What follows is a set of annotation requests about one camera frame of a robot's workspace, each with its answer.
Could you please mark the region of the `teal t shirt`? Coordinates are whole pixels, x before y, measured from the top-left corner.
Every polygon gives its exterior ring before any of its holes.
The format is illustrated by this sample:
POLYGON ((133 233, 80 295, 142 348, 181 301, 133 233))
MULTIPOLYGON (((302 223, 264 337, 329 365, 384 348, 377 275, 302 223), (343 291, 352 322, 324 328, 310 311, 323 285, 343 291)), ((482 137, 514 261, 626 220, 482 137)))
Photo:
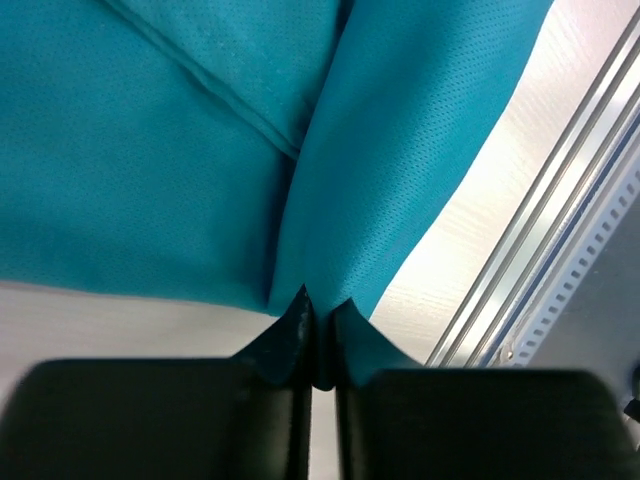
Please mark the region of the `teal t shirt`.
POLYGON ((1 277, 369 316, 547 1, 5 1, 1 277))

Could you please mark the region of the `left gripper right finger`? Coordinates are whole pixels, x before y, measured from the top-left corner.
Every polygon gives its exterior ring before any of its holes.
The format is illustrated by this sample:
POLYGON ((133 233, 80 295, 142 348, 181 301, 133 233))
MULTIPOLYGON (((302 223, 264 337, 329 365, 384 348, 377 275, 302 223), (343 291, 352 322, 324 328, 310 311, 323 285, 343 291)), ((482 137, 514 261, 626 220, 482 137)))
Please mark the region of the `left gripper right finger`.
POLYGON ((432 368, 352 302, 331 320, 344 479, 631 479, 635 450, 594 375, 432 368))

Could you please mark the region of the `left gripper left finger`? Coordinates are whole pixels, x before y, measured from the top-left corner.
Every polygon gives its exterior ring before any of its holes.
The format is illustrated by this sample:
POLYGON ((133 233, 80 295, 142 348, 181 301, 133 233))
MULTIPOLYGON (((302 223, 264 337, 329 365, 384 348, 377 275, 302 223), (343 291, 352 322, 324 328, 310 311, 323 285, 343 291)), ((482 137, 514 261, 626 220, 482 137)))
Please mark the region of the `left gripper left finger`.
POLYGON ((1 415, 5 479, 304 479, 314 315, 285 314, 227 358, 56 359, 1 415))

